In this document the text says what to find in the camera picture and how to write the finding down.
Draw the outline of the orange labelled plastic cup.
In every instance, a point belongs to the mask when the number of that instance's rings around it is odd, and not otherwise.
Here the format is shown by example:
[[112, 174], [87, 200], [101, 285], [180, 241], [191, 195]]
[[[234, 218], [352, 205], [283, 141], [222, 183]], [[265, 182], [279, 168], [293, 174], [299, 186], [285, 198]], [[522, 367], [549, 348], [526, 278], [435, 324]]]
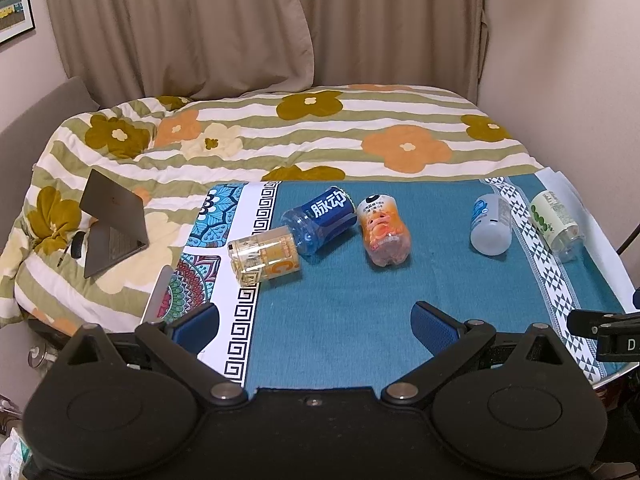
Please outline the orange labelled plastic cup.
[[366, 197], [357, 207], [357, 218], [364, 250], [376, 266], [399, 266], [405, 262], [410, 254], [411, 237], [392, 196]]

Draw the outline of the floral striped quilt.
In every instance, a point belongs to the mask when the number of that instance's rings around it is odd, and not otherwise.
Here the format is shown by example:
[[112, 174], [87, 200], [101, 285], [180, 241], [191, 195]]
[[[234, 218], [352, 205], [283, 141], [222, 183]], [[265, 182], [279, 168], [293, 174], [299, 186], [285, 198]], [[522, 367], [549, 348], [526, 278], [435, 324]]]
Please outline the floral striped quilt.
[[[495, 119], [434, 87], [158, 96], [81, 113], [55, 129], [30, 167], [21, 211], [2, 242], [1, 321], [32, 315], [66, 334], [86, 323], [131, 330], [219, 183], [472, 180], [538, 167]], [[70, 241], [92, 225], [79, 203], [93, 171], [140, 198], [150, 244], [86, 278]]]

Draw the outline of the beige curtain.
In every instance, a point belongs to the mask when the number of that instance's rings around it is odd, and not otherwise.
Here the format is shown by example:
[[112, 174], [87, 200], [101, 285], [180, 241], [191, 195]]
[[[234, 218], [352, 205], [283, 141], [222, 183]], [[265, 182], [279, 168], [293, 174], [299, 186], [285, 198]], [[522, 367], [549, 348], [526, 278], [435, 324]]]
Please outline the beige curtain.
[[318, 84], [477, 96], [484, 0], [47, 0], [66, 74], [111, 106]]

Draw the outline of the teal patterned tablecloth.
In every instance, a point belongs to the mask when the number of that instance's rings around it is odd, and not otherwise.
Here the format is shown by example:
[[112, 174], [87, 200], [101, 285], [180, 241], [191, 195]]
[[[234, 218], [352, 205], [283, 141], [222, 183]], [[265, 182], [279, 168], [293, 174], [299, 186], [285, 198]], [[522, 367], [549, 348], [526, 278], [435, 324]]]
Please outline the teal patterned tablecloth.
[[[556, 260], [529, 220], [529, 202], [550, 186], [546, 174], [460, 182], [347, 182], [353, 200], [392, 196], [411, 234], [408, 259], [379, 268], [351, 228], [304, 260], [300, 270], [242, 287], [230, 266], [232, 240], [276, 228], [282, 214], [320, 195], [322, 182], [213, 186], [153, 315], [173, 321], [211, 302], [216, 337], [203, 362], [247, 390], [369, 386], [381, 389], [427, 360], [410, 312], [424, 300], [465, 321], [480, 318], [502, 332], [549, 324], [595, 386], [627, 373], [601, 363], [593, 341], [572, 336], [571, 310], [624, 313], [631, 308], [620, 259], [578, 200], [570, 211], [590, 235], [577, 257]], [[475, 201], [499, 194], [511, 207], [512, 242], [498, 257], [470, 242]]]

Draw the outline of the framed wall picture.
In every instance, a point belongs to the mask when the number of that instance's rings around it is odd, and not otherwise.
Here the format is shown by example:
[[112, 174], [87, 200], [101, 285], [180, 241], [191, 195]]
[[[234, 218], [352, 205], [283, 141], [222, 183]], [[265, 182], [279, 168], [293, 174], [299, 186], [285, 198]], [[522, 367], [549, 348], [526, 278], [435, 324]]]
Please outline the framed wall picture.
[[35, 29], [30, 0], [0, 0], [0, 44], [4, 46]]

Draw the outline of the yellow orange labelled cup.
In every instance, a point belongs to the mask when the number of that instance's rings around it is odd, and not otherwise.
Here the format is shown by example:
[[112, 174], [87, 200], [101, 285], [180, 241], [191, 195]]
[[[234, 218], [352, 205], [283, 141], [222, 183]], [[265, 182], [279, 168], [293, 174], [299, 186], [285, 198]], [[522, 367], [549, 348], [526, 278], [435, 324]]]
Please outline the yellow orange labelled cup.
[[228, 253], [242, 287], [253, 287], [300, 270], [295, 240], [287, 226], [232, 240]]

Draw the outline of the blue labelled plastic cup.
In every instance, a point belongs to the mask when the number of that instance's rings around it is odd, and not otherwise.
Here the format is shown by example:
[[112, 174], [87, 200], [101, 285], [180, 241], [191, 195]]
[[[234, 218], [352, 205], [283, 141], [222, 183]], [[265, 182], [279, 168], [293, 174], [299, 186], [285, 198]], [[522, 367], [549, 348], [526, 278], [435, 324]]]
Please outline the blue labelled plastic cup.
[[348, 193], [332, 185], [309, 202], [285, 211], [281, 222], [290, 230], [299, 255], [308, 257], [351, 229], [357, 213]]

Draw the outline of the black computer mouse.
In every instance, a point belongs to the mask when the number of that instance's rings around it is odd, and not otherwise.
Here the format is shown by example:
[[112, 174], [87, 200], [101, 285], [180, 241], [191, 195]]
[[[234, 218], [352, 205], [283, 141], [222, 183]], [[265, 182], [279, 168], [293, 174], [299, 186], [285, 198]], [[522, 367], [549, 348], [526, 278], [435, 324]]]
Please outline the black computer mouse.
[[73, 259], [80, 259], [82, 256], [82, 246], [84, 246], [86, 233], [84, 231], [78, 231], [70, 242], [70, 255]]

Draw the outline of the grey bed headboard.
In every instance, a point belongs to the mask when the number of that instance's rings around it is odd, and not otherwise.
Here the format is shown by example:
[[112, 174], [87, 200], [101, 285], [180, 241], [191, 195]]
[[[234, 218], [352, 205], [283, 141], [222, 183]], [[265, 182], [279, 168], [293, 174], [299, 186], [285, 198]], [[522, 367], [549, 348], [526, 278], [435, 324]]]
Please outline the grey bed headboard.
[[24, 197], [32, 180], [32, 167], [56, 128], [68, 118], [95, 112], [99, 107], [85, 83], [79, 77], [74, 77], [35, 102], [2, 131], [1, 245], [8, 239], [13, 222], [22, 211]]

